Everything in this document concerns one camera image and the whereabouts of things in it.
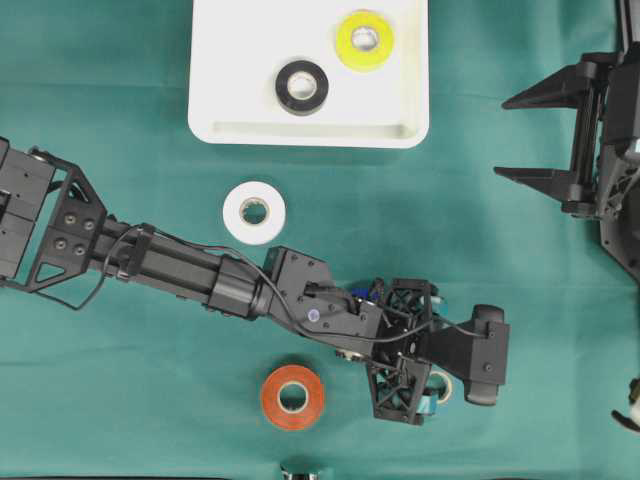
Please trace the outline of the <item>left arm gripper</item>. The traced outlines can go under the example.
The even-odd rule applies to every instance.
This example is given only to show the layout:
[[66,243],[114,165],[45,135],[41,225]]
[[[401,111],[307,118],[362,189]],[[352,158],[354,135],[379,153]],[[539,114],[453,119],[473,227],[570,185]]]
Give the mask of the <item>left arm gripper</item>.
[[412,426],[434,414],[436,395],[424,395],[431,364],[423,357],[433,330],[432,314],[446,317],[446,299],[431,295],[433,285],[421,279],[374,282],[369,298],[382,310],[367,376],[374,417]]

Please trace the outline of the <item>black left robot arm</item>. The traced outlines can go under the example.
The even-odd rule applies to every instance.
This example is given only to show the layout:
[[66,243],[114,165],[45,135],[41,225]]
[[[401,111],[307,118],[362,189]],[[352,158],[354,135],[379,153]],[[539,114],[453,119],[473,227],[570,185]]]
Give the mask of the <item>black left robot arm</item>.
[[228,247],[130,225],[107,212],[77,165],[3,141],[2,285],[48,298],[52,286],[89,271],[227,316],[267,317],[363,362],[379,419],[420,425],[435,399],[425,350],[442,324],[429,282],[376,280],[358,295],[337,286],[324,261],[286,247],[272,248],[257,266]]

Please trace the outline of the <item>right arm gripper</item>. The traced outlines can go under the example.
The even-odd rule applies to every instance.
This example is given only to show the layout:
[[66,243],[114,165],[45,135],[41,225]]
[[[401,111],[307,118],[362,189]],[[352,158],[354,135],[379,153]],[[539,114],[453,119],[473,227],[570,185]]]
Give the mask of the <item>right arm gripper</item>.
[[613,220],[639,183],[639,51],[585,54],[502,103],[502,108],[577,109],[570,170],[495,167],[578,218]]

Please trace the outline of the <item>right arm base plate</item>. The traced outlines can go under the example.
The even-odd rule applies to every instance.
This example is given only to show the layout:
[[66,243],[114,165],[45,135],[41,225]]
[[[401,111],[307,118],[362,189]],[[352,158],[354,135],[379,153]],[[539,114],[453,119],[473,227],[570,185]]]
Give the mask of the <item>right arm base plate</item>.
[[600,222],[602,248],[639,283],[639,214],[625,210],[614,221]]

